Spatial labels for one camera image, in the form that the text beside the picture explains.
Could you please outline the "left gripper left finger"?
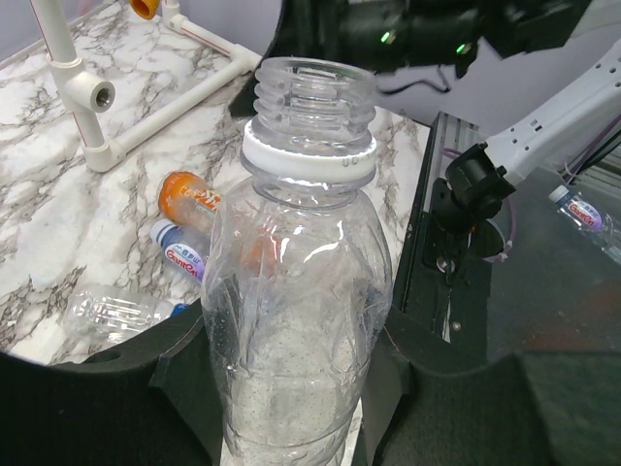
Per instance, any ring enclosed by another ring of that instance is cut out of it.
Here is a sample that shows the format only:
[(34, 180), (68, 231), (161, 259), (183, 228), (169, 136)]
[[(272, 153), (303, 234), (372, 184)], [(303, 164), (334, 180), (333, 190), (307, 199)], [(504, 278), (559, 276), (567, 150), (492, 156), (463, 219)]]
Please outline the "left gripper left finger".
[(80, 364), (1, 356), (4, 465), (217, 465), (222, 440), (198, 303)]

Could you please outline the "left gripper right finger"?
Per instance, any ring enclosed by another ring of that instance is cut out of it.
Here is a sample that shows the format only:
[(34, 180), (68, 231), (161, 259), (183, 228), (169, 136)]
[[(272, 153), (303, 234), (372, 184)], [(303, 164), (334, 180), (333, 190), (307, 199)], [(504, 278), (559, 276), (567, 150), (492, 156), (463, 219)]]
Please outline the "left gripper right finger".
[(616, 465), (620, 357), (526, 352), (482, 364), (392, 312), (363, 391), (372, 465)]

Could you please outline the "clear unlabelled plastic bottle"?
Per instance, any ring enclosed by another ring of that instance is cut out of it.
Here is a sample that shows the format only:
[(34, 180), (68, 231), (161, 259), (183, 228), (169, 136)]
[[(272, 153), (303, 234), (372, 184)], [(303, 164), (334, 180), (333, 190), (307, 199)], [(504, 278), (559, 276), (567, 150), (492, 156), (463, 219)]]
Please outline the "clear unlabelled plastic bottle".
[(224, 440), (238, 465), (336, 465), (392, 296), (364, 191), (376, 81), (299, 57), (255, 77), (248, 177), (217, 208), (201, 296)]

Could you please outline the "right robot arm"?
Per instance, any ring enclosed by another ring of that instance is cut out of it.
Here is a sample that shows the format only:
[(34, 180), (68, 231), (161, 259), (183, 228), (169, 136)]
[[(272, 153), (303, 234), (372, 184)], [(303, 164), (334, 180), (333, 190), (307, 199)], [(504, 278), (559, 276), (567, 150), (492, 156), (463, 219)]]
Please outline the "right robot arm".
[(375, 73), (452, 66), (459, 101), (493, 118), (490, 136), (447, 167), (449, 190), (432, 211), (444, 234), (464, 236), (542, 163), (619, 123), (618, 45), (559, 84), (526, 61), (619, 21), (616, 1), (285, 1), (268, 55)]

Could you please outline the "blue label Pocari bottle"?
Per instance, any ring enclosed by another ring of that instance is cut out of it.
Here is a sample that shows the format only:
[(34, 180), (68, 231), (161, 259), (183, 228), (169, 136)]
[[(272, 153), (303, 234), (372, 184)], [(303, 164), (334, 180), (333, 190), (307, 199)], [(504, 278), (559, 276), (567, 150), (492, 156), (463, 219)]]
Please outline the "blue label Pocari bottle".
[(189, 308), (149, 294), (88, 283), (68, 300), (62, 327), (68, 337), (115, 346)]

